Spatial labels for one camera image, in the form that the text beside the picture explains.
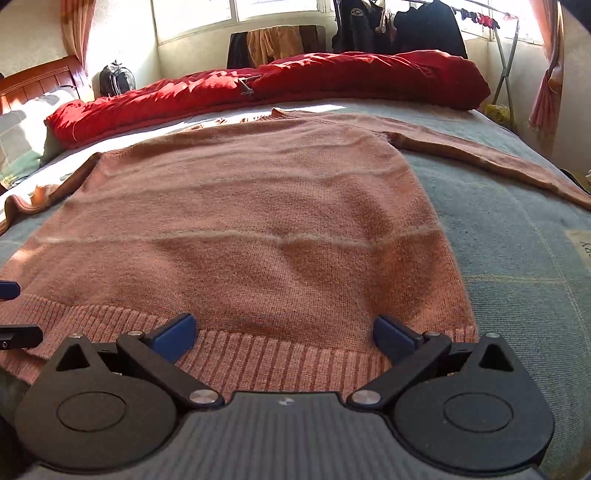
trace curtain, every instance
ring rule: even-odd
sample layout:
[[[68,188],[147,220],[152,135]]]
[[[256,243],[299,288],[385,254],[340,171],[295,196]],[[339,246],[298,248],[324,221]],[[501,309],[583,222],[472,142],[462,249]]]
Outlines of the curtain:
[[[530,0],[550,64],[530,116],[530,125],[546,135],[556,133],[563,84],[564,28],[558,0]]]
[[[86,49],[96,0],[61,0],[61,32],[68,55],[86,69]]]

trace red blanket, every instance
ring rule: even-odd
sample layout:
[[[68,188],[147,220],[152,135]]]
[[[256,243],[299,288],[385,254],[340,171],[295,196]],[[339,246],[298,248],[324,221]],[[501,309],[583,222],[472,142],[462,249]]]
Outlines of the red blanket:
[[[250,81],[251,95],[239,79]],[[159,80],[94,102],[67,103],[47,118],[66,148],[187,116],[266,103],[322,98],[407,100],[478,108],[491,91],[469,60],[437,50],[394,56],[369,53],[312,53],[257,69],[211,70],[176,80]]]

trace light blue bedsheet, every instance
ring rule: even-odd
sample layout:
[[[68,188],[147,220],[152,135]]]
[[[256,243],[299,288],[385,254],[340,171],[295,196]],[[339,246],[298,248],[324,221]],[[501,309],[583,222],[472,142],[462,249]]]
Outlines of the light blue bedsheet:
[[[562,175],[519,138],[477,112],[381,100],[277,106],[396,118],[494,147]],[[46,183],[43,177],[63,177],[96,151],[126,147],[218,117],[236,121],[269,111],[265,106],[200,115],[111,138],[67,152],[17,188],[26,192]],[[496,331],[507,338],[554,412],[556,432],[543,469],[557,476],[591,444],[591,273],[566,235],[568,230],[591,231],[591,213],[549,192],[457,161],[403,154],[447,232],[479,331]],[[20,222],[0,237],[0,264],[58,207]],[[0,413],[9,403],[0,393]]]

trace wooden headboard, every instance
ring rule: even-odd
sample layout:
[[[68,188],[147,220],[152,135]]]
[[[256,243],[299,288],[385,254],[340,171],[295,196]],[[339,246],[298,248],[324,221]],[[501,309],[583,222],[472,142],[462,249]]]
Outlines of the wooden headboard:
[[[65,57],[0,80],[0,114],[51,92],[60,85],[75,87],[78,97],[85,102],[94,100],[80,61],[76,57]]]

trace wall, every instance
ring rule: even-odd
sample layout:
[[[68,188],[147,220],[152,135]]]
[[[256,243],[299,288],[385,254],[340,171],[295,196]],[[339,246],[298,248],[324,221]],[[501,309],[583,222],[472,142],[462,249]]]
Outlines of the wall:
[[[331,39],[336,34],[335,14],[320,12],[267,15],[228,27],[204,29],[166,41],[158,47],[162,73],[166,78],[177,78],[194,72],[224,69],[232,33],[273,25],[323,25],[326,29],[327,47],[330,47]]]
[[[478,70],[480,70],[482,76],[488,81],[488,41],[484,38],[465,34],[464,43],[466,44],[466,53],[468,54],[468,58],[476,63]]]
[[[12,0],[0,12],[4,76],[66,56],[58,0]]]
[[[591,169],[591,35],[564,11],[564,85],[553,162],[559,168]]]
[[[502,40],[506,59],[509,59],[511,44],[511,40]],[[488,50],[489,65],[486,79],[491,86],[492,94],[489,100],[492,101],[503,67],[497,43],[490,42],[488,44]],[[522,41],[517,43],[515,60],[511,74],[509,75],[517,133],[531,148],[546,158],[550,158],[553,148],[553,138],[541,138],[527,124],[540,87],[540,82],[547,68],[548,61],[546,60],[542,46]],[[509,105],[505,85],[503,85],[497,103],[500,105]]]
[[[86,64],[95,95],[98,74],[114,60],[133,72],[137,88],[162,78],[150,0],[97,0],[88,42]]]

